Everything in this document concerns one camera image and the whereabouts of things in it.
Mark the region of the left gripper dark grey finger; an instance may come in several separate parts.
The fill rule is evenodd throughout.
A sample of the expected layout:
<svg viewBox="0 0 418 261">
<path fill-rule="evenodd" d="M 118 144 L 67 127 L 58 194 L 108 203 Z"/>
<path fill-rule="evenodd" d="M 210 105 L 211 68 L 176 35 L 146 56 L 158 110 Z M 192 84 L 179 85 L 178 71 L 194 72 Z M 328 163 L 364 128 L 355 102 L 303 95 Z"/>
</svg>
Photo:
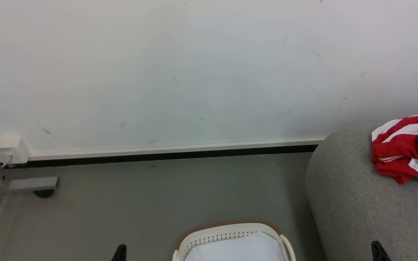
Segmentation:
<svg viewBox="0 0 418 261">
<path fill-rule="evenodd" d="M 127 246 L 125 244 L 120 244 L 111 258 L 111 261 L 126 261 L 126 258 Z"/>
</svg>

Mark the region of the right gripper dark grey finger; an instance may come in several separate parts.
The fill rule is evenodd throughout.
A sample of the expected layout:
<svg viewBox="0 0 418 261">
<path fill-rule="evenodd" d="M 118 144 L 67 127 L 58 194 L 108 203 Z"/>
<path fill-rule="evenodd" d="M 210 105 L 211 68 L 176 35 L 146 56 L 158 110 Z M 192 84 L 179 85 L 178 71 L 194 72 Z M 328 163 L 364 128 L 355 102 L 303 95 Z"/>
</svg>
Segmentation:
<svg viewBox="0 0 418 261">
<path fill-rule="evenodd" d="M 391 261 L 388 253 L 379 241 L 372 241 L 371 248 L 373 261 Z"/>
</svg>

